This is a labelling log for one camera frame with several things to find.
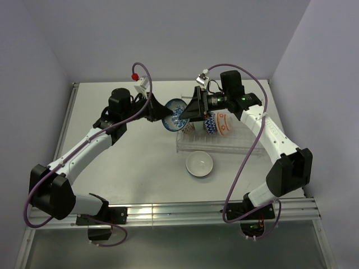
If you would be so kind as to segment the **blue zigzag bowl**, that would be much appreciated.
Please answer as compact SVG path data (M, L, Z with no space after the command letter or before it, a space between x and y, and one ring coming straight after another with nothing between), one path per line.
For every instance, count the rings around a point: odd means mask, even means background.
M207 119L204 121L204 128L209 135L217 133L217 126L215 120L215 113L211 112Z

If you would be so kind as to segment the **brown patterned bowl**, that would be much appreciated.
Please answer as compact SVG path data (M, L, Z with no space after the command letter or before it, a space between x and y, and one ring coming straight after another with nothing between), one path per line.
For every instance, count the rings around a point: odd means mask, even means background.
M185 135L191 134L195 131L194 125L190 122L187 123L182 129L181 132Z

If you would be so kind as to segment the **plain white bowl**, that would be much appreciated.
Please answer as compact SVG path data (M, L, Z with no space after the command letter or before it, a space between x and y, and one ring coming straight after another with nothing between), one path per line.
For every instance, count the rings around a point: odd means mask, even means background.
M194 177L208 176L214 166L212 157L204 151L194 151L186 158L186 170Z

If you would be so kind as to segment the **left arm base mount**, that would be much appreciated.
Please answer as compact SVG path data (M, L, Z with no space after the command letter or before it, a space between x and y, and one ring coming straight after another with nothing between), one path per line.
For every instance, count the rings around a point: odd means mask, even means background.
M107 241L118 227L124 231L121 225L126 224L127 210L124 206L109 206L95 216L78 215L75 224L88 227L88 239L91 242Z

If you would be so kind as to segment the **orange floral bowl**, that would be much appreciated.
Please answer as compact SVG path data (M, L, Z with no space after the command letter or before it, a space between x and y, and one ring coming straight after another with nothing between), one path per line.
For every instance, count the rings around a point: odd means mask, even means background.
M226 136L232 130L232 116L227 113L216 113L215 124L219 135Z

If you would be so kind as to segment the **blue floral bowl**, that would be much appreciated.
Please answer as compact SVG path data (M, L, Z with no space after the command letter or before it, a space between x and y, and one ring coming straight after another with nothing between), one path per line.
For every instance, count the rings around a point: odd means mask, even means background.
M189 119L180 119L180 115L187 107L187 104L182 99L171 99L165 105L172 114L162 119L164 128L170 132L178 132L182 130L188 123Z

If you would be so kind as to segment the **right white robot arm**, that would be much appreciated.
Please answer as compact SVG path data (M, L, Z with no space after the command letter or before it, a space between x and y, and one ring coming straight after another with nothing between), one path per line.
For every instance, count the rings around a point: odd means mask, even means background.
M198 85L180 119L197 122L212 111L226 109L252 131L257 143L262 144L273 166L265 183L245 196L243 213L253 219L262 212L262 205L309 184L313 155L308 148L301 149L292 142L267 115L266 100L245 92L238 71L221 73L222 90L213 94L208 92L208 74L206 69L198 75Z

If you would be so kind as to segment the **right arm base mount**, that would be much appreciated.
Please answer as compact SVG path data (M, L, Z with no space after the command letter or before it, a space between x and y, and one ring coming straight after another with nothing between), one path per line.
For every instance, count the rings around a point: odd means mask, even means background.
M240 223L241 231L245 236L250 238L257 238L265 233L265 220L274 220L275 212L272 204L257 209L255 212L249 214L255 207L249 200L243 200L242 202L229 203L225 211L227 220L234 220L238 217L241 220L249 221L246 223Z

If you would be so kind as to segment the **teal dashed bowl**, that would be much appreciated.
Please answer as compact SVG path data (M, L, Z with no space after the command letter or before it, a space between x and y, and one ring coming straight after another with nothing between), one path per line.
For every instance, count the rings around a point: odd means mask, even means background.
M203 121L193 122L193 126L194 126L195 132L197 134L200 135L200 134L205 133L205 127L204 127Z

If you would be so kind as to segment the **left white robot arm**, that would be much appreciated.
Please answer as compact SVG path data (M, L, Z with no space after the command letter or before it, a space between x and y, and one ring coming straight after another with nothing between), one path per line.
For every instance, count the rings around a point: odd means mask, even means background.
M91 193L76 195L73 183L98 155L121 138L127 131L127 123L141 118L155 122L170 115L172 111L151 93L139 95L138 101L133 101L127 89L113 90L100 118L71 151L47 166L37 165L32 169L26 205L57 220L78 214L89 215L97 224L106 222L109 202Z

